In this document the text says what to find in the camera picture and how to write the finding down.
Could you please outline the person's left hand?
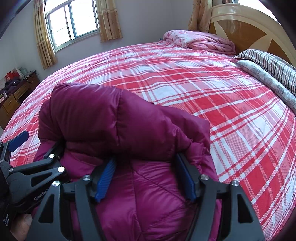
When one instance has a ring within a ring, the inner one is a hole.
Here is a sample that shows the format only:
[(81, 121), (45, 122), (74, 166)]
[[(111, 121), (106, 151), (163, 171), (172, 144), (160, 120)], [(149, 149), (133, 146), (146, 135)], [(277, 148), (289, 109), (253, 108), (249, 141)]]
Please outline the person's left hand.
[(24, 241), (29, 232), (33, 218), (30, 213), (22, 215), (14, 225), (11, 226), (11, 234), (18, 241)]

